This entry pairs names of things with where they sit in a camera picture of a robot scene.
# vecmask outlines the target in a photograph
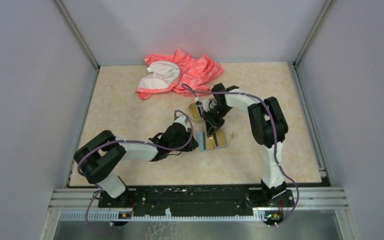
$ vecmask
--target floor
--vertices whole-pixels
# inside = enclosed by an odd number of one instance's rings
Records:
[[[261,98],[278,99],[289,126],[283,145],[282,166],[298,183],[319,183],[321,177],[302,109],[286,62],[222,63],[224,73],[207,85],[236,85]],[[173,111],[188,111],[194,102],[174,92],[155,94],[141,100],[135,93],[148,74],[146,65],[102,66],[93,92],[81,143],[103,130],[119,139],[146,140],[164,132],[173,122]],[[113,170],[127,185],[199,185],[259,183],[263,174],[261,146],[251,133],[248,115],[238,109],[224,118],[228,147],[184,152],[158,162],[125,160]],[[204,123],[193,124],[205,131]],[[73,171],[70,186],[88,186]]]

